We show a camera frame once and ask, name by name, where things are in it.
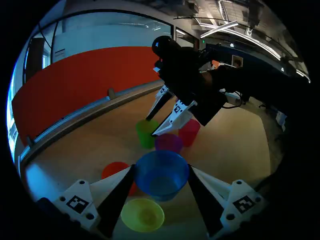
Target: plastic cup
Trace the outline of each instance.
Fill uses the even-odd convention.
[[[136,124],[136,130],[140,140],[140,144],[143,148],[154,147],[154,137],[151,133],[159,126],[158,122],[154,120],[141,120]]]
[[[185,147],[190,147],[193,144],[199,129],[200,123],[193,119],[190,119],[181,129],[179,129],[178,135]]]
[[[154,201],[137,198],[127,202],[121,211],[124,224],[136,232],[152,232],[164,222],[164,212]]]
[[[157,201],[173,199],[189,177],[184,158],[167,150],[149,152],[138,160],[135,168],[138,188]]]
[[[156,150],[169,150],[178,154],[183,147],[182,140],[174,134],[163,134],[156,137],[154,145]]]
[[[113,174],[116,174],[117,172],[120,172],[126,169],[127,167],[129,167],[129,165],[126,164],[125,162],[112,162],[108,164],[102,171],[101,179],[105,179]],[[128,193],[128,196],[132,196],[136,192],[136,190],[137,190],[137,185],[133,183]]]

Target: yellow bowl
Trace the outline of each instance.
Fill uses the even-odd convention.
[[[152,232],[164,222],[164,212],[154,201],[137,198],[127,202],[121,211],[124,224],[136,232]]]

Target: green cup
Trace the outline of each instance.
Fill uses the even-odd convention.
[[[141,120],[136,124],[136,130],[139,136],[140,144],[143,148],[154,147],[154,137],[151,133],[159,126],[154,120]]]

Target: red wall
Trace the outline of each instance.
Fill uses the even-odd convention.
[[[71,112],[115,92],[159,79],[151,47],[104,48],[70,56],[37,72],[12,100],[24,145]]]

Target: blue bowl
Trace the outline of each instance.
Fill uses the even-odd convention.
[[[138,160],[134,181],[157,201],[168,201],[187,183],[189,166],[179,154],[167,150],[153,151]]]

